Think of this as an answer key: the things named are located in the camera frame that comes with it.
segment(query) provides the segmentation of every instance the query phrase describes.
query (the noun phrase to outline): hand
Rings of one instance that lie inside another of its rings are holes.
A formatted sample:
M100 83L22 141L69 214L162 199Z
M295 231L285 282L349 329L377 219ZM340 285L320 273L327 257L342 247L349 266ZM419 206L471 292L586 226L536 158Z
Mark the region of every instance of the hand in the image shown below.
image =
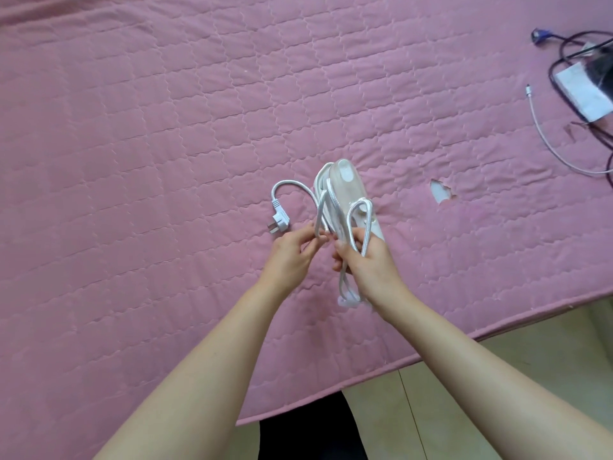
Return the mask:
M358 248L361 248L364 229L354 227L353 236ZM392 301L399 292L407 290L387 244L375 234L370 235L365 257L340 240L336 241L334 247L336 250L332 255L332 269L339 272L345 260L349 266L348 272L353 274L360 293L377 309Z
M286 232L272 244L272 251L260 281L277 287L287 297L307 276L311 260L319 248L328 241L325 235L315 237L313 223L309 222L298 231ZM301 251L304 243L309 244Z

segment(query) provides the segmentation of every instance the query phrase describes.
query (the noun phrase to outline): white cable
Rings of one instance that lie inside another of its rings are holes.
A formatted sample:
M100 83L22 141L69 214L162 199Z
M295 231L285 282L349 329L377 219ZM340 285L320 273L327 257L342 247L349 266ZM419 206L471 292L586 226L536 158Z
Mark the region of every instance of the white cable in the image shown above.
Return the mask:
M602 174L613 173L613 169L609 169L609 170L606 170L606 171L590 171L590 170L587 170L587 169L582 169L582 168L579 168L579 167L575 166L570 161L564 159L564 157L562 155L560 155L556 151L556 149L549 143L549 141L547 140L547 137L545 137L545 134L543 133L543 131L541 129L541 125L539 124L538 119L536 118L536 112L534 111L534 103L532 102L532 88L530 87L530 85L526 86L526 96L528 97L528 103L530 104L530 112L532 113L532 119L534 120L534 125L536 126L537 132L540 135L541 140L543 141L545 146L547 146L549 151L551 153L553 153L553 155L558 160L560 160L565 166L568 166L573 171L577 171L578 173L585 174L587 176L600 176Z
M270 192L270 196L272 198L272 204L275 208L275 214L273 216L273 222L269 224L270 233L274 234L276 232L283 232L289 228L289 217L285 210L281 207L281 203L276 198L276 190L286 184L295 185L301 188L303 191L308 193L313 199L315 206L317 207L317 217L315 218L315 236L319 238L319 230L321 227L324 228L327 232L335 232L339 237L344 237L344 234L341 234L341 230L346 231L349 234L349 243L351 247L359 252L362 256L366 255L366 251L368 248L368 243L370 241L370 233L372 230L372 214L373 214L373 203L367 198L360 198L353 202L349 206L349 211L347 212L347 216L343 215L343 211L338 203L338 199L334 190L332 188L332 184L330 182L329 173L330 166L332 163L326 163L324 167L319 171L314 181L314 191L311 191L309 187L304 185L302 182L295 181L292 179L284 179L279 181L272 187L272 191ZM327 202L330 202L332 207L332 211L335 216L332 216L330 213L330 207ZM364 242L362 243L362 250L359 250L356 245L356 240L353 237L352 232L352 217L354 211L357 208L365 206L366 208L366 228L364 231ZM343 261L343 266L341 268L340 276L338 278L338 290L342 297L342 300L345 303L357 303L362 301L362 298L359 293L355 292L351 285L349 284L349 280L347 278L347 262Z

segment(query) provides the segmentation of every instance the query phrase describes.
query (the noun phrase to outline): pink quilted bedspread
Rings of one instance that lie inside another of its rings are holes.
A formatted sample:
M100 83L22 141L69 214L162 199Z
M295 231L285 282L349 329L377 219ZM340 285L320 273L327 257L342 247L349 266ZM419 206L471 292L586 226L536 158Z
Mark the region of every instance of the pink quilted bedspread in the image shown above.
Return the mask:
M470 335L611 293L613 193L544 149L524 97L602 168L529 34L606 28L606 3L0 0L0 457L91 457L256 281L272 184L340 157L412 290ZM417 361L336 305L329 254L275 317L241 423Z

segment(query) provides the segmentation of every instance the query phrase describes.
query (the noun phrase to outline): person's right hand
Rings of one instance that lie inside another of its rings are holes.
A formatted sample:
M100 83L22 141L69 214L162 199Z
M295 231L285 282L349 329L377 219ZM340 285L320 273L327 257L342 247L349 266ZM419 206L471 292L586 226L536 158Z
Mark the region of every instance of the person's right hand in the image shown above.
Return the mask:
M364 229L354 227L353 237L358 247L361 248L364 241ZM360 293L377 309L393 300L398 293L406 290L387 244L375 234L370 235L366 256L360 255L351 248L349 243L340 240L335 242L334 247L332 269L339 272L345 260L349 265L348 272L353 274Z

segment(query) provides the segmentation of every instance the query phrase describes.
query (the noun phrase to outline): floor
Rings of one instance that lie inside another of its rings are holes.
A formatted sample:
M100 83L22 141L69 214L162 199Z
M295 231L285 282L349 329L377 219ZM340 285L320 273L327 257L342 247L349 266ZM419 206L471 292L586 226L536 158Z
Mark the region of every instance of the floor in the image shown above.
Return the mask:
M589 306L483 342L613 431L613 367ZM499 459L423 363L343 391L371 459ZM224 460L255 460L257 423L235 429Z

